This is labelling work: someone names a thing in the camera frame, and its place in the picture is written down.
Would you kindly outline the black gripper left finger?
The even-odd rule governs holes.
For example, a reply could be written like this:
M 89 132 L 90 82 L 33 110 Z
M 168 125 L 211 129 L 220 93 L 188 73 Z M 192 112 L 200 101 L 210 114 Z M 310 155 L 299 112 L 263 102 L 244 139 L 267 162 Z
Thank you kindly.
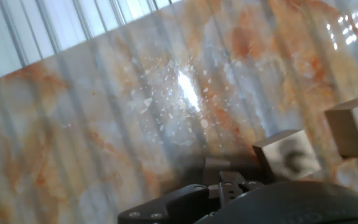
M 220 206 L 224 207 L 236 197 L 247 192 L 244 186 L 245 179 L 239 172 L 221 171 L 218 185 Z

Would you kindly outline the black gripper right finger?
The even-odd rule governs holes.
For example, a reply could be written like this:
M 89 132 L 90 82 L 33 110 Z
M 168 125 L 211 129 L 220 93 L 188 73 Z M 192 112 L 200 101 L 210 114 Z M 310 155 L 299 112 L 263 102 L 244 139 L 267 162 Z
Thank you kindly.
M 249 192 L 249 191 L 252 191 L 252 190 L 256 190 L 256 189 L 259 189 L 259 188 L 261 188 L 263 186 L 264 186 L 263 183 L 257 182 L 257 181 L 245 181 L 245 182 L 241 183 L 241 189 L 244 192 Z

